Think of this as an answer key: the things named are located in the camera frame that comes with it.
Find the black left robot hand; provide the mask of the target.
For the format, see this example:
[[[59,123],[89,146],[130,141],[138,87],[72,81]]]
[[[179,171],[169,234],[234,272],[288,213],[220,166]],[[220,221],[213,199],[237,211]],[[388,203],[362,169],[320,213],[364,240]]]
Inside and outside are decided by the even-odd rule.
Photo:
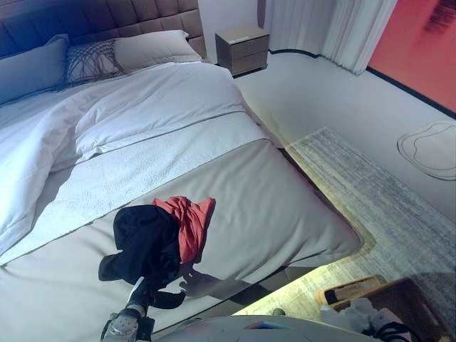
[[[185,300],[186,293],[172,293],[157,289],[154,281],[150,277],[145,277],[140,285],[140,303],[145,309],[149,306],[156,309],[176,309]]]

